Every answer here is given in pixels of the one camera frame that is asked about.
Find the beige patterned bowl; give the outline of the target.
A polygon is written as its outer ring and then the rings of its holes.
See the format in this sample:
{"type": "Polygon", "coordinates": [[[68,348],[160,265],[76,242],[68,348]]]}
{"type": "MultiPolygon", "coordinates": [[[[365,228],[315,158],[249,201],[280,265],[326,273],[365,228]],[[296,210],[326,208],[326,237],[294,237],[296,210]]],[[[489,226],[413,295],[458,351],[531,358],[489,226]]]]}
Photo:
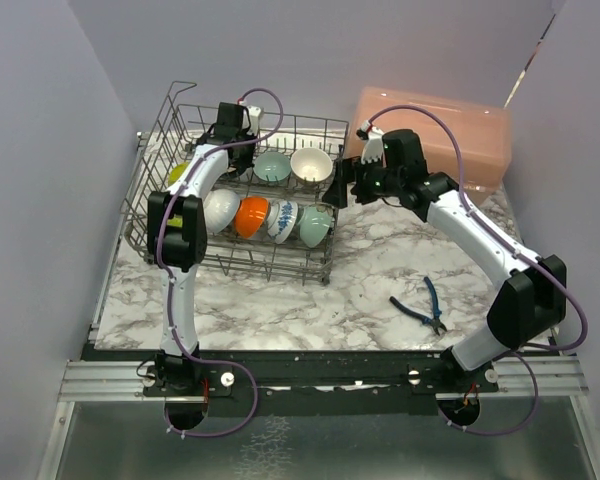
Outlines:
{"type": "Polygon", "coordinates": [[[301,181],[319,183],[326,180],[333,171],[333,161],[329,155],[314,147],[301,148],[290,158],[292,173],[301,181]]]}

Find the grey bowl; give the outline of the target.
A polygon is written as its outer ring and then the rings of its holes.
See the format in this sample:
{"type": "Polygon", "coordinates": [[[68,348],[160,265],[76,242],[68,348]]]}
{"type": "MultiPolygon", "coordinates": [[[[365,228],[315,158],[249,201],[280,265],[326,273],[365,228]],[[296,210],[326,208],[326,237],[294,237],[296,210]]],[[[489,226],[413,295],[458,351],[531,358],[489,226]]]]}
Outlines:
{"type": "Polygon", "coordinates": [[[211,191],[204,200],[206,229],[219,233],[234,219],[241,203],[240,196],[228,189],[211,191]]]}

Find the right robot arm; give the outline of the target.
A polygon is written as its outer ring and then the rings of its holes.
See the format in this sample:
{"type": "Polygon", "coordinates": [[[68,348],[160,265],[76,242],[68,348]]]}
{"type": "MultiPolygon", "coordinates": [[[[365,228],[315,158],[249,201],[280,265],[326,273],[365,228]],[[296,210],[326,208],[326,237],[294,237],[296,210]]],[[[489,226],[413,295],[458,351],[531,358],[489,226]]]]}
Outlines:
{"type": "Polygon", "coordinates": [[[337,208],[354,195],[359,204],[386,197],[447,235],[483,270],[497,290],[486,324],[450,347],[439,367],[441,383],[461,391],[476,369],[516,351],[566,316],[566,266],[557,256],[542,258],[515,242],[468,199],[446,173],[427,169],[419,136],[400,129],[371,134],[373,160],[340,158],[324,202],[337,208]]]}

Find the celadon green bowl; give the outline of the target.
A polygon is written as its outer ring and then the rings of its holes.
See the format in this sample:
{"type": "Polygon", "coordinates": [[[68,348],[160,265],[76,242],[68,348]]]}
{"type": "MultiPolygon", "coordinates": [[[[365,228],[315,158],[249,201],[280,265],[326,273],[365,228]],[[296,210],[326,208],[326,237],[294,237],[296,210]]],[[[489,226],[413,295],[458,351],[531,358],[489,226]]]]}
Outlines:
{"type": "Polygon", "coordinates": [[[328,205],[316,204],[303,208],[299,221],[299,237],[309,248],[316,247],[331,228],[333,212],[328,205]]]}

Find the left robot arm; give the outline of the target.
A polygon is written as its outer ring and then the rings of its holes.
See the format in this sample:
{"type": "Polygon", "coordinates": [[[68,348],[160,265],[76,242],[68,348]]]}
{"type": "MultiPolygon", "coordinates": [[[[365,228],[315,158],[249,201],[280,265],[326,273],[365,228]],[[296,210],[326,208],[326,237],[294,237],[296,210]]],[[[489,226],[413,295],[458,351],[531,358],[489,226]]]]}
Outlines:
{"type": "Polygon", "coordinates": [[[163,332],[156,377],[186,395],[200,385],[194,285],[207,248],[204,200],[228,169],[251,165],[263,110],[243,100],[219,104],[216,121],[191,148],[185,170],[148,199],[147,247],[162,269],[163,332]]]}

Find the white round bowl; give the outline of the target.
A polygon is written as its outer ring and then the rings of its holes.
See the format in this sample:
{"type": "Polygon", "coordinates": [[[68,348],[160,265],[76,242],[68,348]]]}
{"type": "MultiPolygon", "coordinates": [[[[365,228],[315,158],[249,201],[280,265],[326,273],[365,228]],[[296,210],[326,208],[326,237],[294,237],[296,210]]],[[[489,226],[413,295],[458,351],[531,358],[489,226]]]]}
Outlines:
{"type": "Polygon", "coordinates": [[[241,200],[234,218],[234,228],[239,236],[251,238],[263,225],[269,213],[269,201],[264,197],[250,196],[241,200]]]}

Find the blue floral bowl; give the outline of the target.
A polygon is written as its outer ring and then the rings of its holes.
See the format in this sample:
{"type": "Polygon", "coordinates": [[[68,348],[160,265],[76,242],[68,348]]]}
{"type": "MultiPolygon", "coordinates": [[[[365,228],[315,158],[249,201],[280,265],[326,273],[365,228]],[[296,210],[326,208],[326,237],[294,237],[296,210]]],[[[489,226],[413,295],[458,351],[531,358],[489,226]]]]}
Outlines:
{"type": "Polygon", "coordinates": [[[270,205],[266,219],[267,234],[276,243],[284,243],[298,219],[299,205],[293,200],[278,199],[270,205]]]}

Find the yellow-green bowl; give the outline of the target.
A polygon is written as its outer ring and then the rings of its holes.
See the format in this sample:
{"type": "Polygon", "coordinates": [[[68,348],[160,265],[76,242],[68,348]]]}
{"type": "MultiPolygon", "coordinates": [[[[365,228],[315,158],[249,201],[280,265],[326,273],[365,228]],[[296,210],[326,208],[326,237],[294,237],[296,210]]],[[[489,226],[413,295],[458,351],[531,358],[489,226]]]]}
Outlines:
{"type": "Polygon", "coordinates": [[[169,186],[174,185],[180,179],[180,177],[186,171],[188,165],[189,165],[188,162],[183,162],[183,163],[180,163],[180,164],[176,165],[170,171],[170,173],[168,175],[168,179],[167,179],[169,186]]]}

